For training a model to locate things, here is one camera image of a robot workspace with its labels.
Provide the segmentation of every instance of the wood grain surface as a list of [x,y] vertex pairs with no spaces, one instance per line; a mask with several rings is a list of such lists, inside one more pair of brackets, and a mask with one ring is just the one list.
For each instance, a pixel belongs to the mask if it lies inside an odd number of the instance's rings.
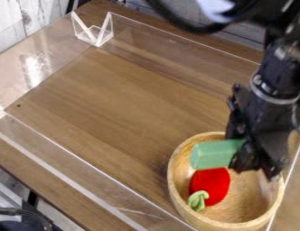
[[[224,97],[232,81],[248,79],[260,54],[218,38],[200,38],[180,32],[163,21],[103,0],[92,1],[79,13],[87,23],[93,23],[103,20],[107,11],[124,14],[251,61],[232,56],[226,58],[220,52],[204,47],[194,66],[206,60],[212,67],[219,63],[218,69],[203,66],[198,81],[190,82],[190,75],[194,75],[190,69],[188,80],[184,81],[183,77],[179,81],[167,78],[158,69],[146,68],[107,52],[109,48],[104,51],[89,48],[11,105],[7,112],[176,215],[166,181],[168,157],[190,136],[224,130],[228,116]],[[127,52],[124,45],[117,44]],[[184,72],[182,66],[172,66],[175,71]],[[203,86],[195,88],[194,84],[200,82]],[[129,230],[31,160],[7,147],[5,152],[12,154],[5,158],[0,156],[0,166],[81,227],[88,230],[97,230],[97,226],[99,230]]]

